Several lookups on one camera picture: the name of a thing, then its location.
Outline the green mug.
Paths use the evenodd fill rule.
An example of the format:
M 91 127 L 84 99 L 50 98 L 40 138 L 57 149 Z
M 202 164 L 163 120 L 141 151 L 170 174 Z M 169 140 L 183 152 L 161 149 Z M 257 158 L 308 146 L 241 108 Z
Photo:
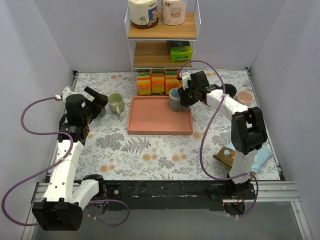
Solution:
M 109 95 L 108 105 L 111 112 L 117 115 L 120 115 L 125 110 L 124 98 L 117 92 Z

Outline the blue floral mug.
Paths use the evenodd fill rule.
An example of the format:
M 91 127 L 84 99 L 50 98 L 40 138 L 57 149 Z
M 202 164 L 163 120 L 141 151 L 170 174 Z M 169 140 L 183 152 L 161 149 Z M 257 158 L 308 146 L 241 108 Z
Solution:
M 173 112 L 187 111 L 189 108 L 182 106 L 181 97 L 179 95 L 178 89 L 179 88 L 176 87 L 176 88 L 172 88 L 169 91 L 169 95 L 168 95 L 169 109 Z

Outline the dark grey mug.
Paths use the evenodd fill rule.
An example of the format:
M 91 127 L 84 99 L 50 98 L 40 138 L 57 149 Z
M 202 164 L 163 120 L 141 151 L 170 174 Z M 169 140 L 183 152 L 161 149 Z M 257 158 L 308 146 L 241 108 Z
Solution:
M 225 95 L 229 96 L 232 99 L 235 99 L 237 96 L 237 88 L 229 83 L 225 83 L 224 85 L 221 86 L 222 90 L 225 90 L 224 93 Z

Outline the pink mug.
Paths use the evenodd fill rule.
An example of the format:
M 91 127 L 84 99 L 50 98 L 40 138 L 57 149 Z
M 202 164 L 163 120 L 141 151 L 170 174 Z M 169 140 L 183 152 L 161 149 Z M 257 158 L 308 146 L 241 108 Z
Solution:
M 253 100 L 254 100 L 254 96 L 251 92 L 247 91 L 247 90 L 241 90 L 237 93 L 236 95 L 236 100 L 243 104 L 243 105 L 250 105 Z

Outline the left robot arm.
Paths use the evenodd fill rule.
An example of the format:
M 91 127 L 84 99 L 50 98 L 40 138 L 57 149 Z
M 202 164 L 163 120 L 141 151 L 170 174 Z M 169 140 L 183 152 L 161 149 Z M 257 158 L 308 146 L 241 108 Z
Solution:
M 92 98 L 75 93 L 66 87 L 60 96 L 65 114 L 58 125 L 57 153 L 48 187 L 32 206 L 32 213 L 45 231 L 77 231 L 82 223 L 83 210 L 91 200 L 101 200 L 106 194 L 103 177 L 87 175 L 73 189 L 80 155 L 84 150 L 89 124 L 106 113 L 108 97 L 90 87 L 84 91 Z

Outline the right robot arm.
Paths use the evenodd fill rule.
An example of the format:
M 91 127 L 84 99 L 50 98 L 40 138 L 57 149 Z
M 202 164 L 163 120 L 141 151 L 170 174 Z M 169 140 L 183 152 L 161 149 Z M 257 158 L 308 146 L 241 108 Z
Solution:
M 183 107 L 203 102 L 215 108 L 215 115 L 221 113 L 230 120 L 230 139 L 235 155 L 227 177 L 217 179 L 222 186 L 216 189 L 216 193 L 239 198 L 250 187 L 255 152 L 268 138 L 262 110 L 234 100 L 227 94 L 224 83 L 221 86 L 210 84 L 204 71 L 178 73 L 177 79 L 182 83 L 177 91 Z

